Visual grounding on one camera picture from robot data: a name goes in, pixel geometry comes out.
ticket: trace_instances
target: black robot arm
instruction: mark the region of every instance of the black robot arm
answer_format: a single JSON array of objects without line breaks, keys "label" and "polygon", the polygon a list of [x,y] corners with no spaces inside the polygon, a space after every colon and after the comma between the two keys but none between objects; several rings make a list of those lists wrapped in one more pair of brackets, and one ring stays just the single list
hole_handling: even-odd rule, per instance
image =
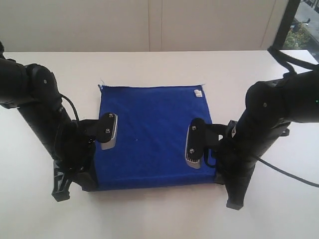
[{"label": "black robot arm", "polygon": [[[227,207],[237,210],[243,207],[258,157],[278,137],[289,135],[291,122],[319,122],[319,67],[273,48],[269,52],[289,73],[282,79],[252,85],[238,122],[205,124],[202,119],[194,119],[188,129],[187,164],[199,168],[204,157],[208,166],[216,167],[215,182],[225,184]],[[312,70],[296,74],[287,61]],[[216,159],[215,165],[207,162],[208,150]]]},{"label": "black robot arm", "polygon": [[52,72],[37,64],[23,66],[5,59],[0,43],[0,104],[17,108],[53,158],[52,196],[57,201],[69,199],[71,182],[85,191],[97,188],[95,140],[102,149],[114,146],[117,127],[113,113],[99,120],[71,120],[62,98],[69,100],[59,93]]}]

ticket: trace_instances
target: white wall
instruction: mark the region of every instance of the white wall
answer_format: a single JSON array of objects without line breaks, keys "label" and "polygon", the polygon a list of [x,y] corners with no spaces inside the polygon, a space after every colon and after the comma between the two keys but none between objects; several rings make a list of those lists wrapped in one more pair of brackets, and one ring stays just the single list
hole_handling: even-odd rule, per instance
[{"label": "white wall", "polygon": [[7,51],[258,50],[288,0],[1,0]]}]

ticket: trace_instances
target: white table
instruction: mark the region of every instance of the white table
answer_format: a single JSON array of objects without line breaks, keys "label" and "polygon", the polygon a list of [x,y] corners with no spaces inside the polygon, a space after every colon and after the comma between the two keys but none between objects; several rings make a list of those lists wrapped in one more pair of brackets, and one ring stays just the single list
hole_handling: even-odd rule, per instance
[{"label": "white table", "polygon": [[[315,62],[306,51],[289,54]],[[256,81],[285,69],[265,51],[156,53],[7,53],[54,72],[80,119],[96,119],[98,84],[205,84],[215,123],[237,120]],[[70,116],[73,113],[64,103]],[[292,124],[264,159],[319,182],[319,125]],[[299,239],[318,238],[319,190],[257,163],[245,206],[225,207],[223,186],[192,185],[51,196],[52,159],[17,110],[0,109],[0,238],[3,239]]]}]

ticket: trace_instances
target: folded cloth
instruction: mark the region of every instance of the folded cloth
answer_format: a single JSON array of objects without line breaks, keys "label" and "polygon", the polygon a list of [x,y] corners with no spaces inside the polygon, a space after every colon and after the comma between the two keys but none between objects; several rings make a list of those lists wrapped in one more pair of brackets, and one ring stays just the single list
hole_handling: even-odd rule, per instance
[{"label": "folded cloth", "polygon": [[211,123],[202,86],[102,86],[101,92],[100,116],[117,114],[118,133],[112,149],[96,143],[99,190],[213,182],[215,169],[193,169],[185,162],[190,122],[202,118]]}]

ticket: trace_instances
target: blue cloth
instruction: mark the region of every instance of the blue cloth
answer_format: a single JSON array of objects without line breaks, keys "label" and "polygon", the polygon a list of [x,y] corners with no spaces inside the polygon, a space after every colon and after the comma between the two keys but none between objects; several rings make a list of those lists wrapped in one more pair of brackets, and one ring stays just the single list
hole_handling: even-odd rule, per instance
[{"label": "blue cloth", "polygon": [[193,169],[184,158],[192,119],[211,123],[204,91],[198,98],[194,90],[202,86],[101,87],[100,116],[118,115],[118,135],[112,149],[96,143],[99,190],[213,182],[214,169]]}]

